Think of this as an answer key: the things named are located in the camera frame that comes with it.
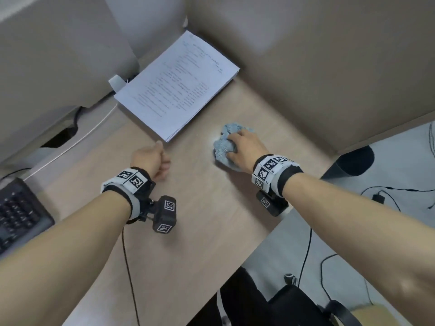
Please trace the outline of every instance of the white paper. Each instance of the white paper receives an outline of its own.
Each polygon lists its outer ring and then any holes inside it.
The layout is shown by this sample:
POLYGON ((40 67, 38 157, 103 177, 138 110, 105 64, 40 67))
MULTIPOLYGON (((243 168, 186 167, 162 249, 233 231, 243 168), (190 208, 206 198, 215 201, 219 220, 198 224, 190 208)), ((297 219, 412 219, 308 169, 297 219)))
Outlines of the white paper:
POLYGON ((220 52, 186 31, 115 98, 169 142, 238 71, 220 52))

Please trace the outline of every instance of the right arm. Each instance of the right arm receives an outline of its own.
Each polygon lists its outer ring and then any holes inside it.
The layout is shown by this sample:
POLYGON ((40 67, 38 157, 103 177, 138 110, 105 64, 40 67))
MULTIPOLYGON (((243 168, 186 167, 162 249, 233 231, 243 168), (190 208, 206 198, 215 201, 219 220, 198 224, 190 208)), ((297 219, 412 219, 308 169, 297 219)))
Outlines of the right arm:
MULTIPOLYGON (((251 174, 269 154, 258 137, 241 131, 228 137, 228 153, 251 174)), ((435 230, 366 197, 304 173, 290 177, 283 196, 337 254, 366 278, 414 325, 435 319, 435 230)))

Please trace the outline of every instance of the towel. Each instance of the towel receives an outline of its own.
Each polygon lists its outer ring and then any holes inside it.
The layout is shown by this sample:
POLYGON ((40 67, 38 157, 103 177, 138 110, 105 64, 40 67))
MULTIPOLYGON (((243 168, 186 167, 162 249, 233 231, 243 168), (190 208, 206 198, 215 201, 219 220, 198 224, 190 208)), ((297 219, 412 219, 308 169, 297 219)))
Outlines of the towel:
POLYGON ((242 170, 237 167, 234 162, 227 158, 227 152, 237 152, 236 145, 232 141, 228 140, 228 135, 232 134, 233 132, 238 132, 242 129, 247 129, 248 131, 254 132, 253 129, 245 128, 237 122, 227 123, 222 128, 222 135, 213 144, 215 147, 216 160, 238 172, 241 172, 242 170))

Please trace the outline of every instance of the wooden tabletop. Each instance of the wooden tabletop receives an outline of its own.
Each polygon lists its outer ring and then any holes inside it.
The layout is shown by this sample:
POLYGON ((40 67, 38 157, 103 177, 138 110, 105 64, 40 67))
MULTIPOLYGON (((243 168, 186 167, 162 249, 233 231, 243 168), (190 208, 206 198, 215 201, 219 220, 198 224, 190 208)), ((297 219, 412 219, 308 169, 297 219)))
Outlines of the wooden tabletop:
MULTIPOLYGON (((121 113, 112 115, 117 116, 125 118, 121 113)), ((226 87, 165 146, 172 156, 171 173, 157 184, 151 197, 177 199, 176 227, 168 235, 153 232, 151 221, 125 227, 144 325, 186 325, 279 223, 256 200, 258 190, 249 175, 215 164, 213 142, 228 122, 254 128, 272 153, 292 158, 316 177, 336 159, 310 142, 244 82, 235 80, 226 87)), ((96 197, 103 181, 127 168, 135 149, 155 139, 132 118, 63 171, 38 197, 56 220, 64 219, 96 197)), ((80 149, 80 144, 68 153, 80 149)), ((135 323, 118 240, 105 268, 65 325, 135 323)))

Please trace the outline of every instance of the floor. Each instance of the floor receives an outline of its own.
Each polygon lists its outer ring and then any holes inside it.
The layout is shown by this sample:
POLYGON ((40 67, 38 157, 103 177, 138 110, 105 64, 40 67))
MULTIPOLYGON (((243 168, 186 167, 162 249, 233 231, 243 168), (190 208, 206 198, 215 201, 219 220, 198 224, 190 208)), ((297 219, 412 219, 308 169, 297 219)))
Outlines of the floor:
MULTIPOLYGON (((435 189, 435 158, 429 148, 428 128, 428 124, 422 125, 376 142, 371 145, 375 162, 366 173, 330 182, 357 193, 369 186, 435 189)), ((435 192, 387 191, 402 212, 435 227, 435 207, 427 209, 435 201, 435 192)), ((377 190, 370 189, 366 195, 371 197, 374 193, 377 190)), ((396 208, 389 197, 385 199, 385 204, 396 208)), ((308 224, 293 209, 243 264, 267 299, 284 286, 285 273, 299 276, 307 250, 309 230, 308 224)), ((320 262, 333 253, 313 233, 301 289, 315 303, 323 306, 328 303, 328 298, 320 286, 320 262)), ((369 303, 362 276, 338 256, 324 263, 324 286, 332 299, 340 301, 348 309, 369 303)), ((388 307, 402 325, 410 325, 370 284, 368 289, 373 302, 388 307)))

